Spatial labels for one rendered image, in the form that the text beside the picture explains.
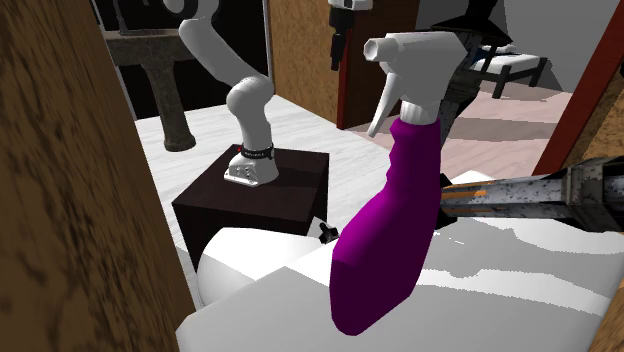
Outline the purple spray bottle white trigger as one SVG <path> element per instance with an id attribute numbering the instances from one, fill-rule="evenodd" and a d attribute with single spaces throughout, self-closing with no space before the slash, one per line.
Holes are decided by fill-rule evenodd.
<path id="1" fill-rule="evenodd" d="M 363 48 L 386 82 L 371 125 L 375 136 L 395 105 L 394 143 L 382 190 L 344 227 L 332 253 L 331 317 L 356 336 L 408 298 L 419 278 L 441 203 L 439 108 L 467 51 L 452 32 L 389 33 Z"/>

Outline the dark robot stand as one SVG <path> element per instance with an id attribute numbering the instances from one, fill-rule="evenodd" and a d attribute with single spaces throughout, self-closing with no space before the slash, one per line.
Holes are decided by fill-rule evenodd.
<path id="1" fill-rule="evenodd" d="M 303 236 L 314 218 L 327 219 L 328 153 L 278 148 L 277 179 L 248 187 L 224 179 L 238 149 L 237 144 L 231 145 L 172 201 L 194 268 L 206 245 L 224 227 Z"/>

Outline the small black knob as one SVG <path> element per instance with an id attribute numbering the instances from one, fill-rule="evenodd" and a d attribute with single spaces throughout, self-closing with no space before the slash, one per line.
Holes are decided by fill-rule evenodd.
<path id="1" fill-rule="evenodd" d="M 327 244 L 339 238 L 339 232 L 334 227 L 329 227 L 326 223 L 321 222 L 319 228 L 322 231 L 319 236 L 319 241 L 323 244 Z"/>

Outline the grey speckled metal bar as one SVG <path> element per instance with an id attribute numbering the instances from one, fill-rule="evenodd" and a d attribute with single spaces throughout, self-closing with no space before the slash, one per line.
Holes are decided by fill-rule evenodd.
<path id="1" fill-rule="evenodd" d="M 553 219 L 586 232 L 624 232 L 624 156 L 547 175 L 453 184 L 441 179 L 436 227 L 459 217 Z"/>

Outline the grey speckled post black cap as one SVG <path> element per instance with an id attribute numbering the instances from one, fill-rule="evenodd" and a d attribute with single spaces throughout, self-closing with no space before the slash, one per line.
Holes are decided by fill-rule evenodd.
<path id="1" fill-rule="evenodd" d="M 510 44 L 512 40 L 489 19 L 487 14 L 465 14 L 436 23 L 431 29 L 455 33 L 467 50 L 465 58 L 451 76 L 445 96 L 440 103 L 438 118 L 441 126 L 440 147 L 443 147 L 457 117 L 476 99 L 481 81 L 496 54 L 496 49 Z M 485 56 L 481 70 L 474 71 L 471 67 L 477 62 L 477 52 L 481 45 L 488 45 L 490 50 Z"/>

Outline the black frame bed white mattress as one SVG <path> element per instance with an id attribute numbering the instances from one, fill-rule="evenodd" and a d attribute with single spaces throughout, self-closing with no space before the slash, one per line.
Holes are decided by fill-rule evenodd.
<path id="1" fill-rule="evenodd" d="M 493 99 L 502 96 L 508 82 L 529 78 L 528 86 L 536 87 L 548 63 L 547 57 L 517 53 L 515 49 L 512 44 L 497 47 L 486 69 L 484 66 L 491 47 L 484 45 L 477 50 L 470 69 L 481 73 L 483 80 L 496 83 L 492 93 Z"/>

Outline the dark grey pedestal sink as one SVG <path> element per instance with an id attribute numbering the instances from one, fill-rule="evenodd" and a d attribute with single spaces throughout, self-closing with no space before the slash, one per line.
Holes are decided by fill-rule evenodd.
<path id="1" fill-rule="evenodd" d="M 140 65 L 146 72 L 158 108 L 164 133 L 164 147 L 180 152 L 196 145 L 180 100 L 174 75 L 174 63 L 193 60 L 177 29 L 131 31 L 122 35 L 104 31 L 113 63 L 120 66 Z"/>

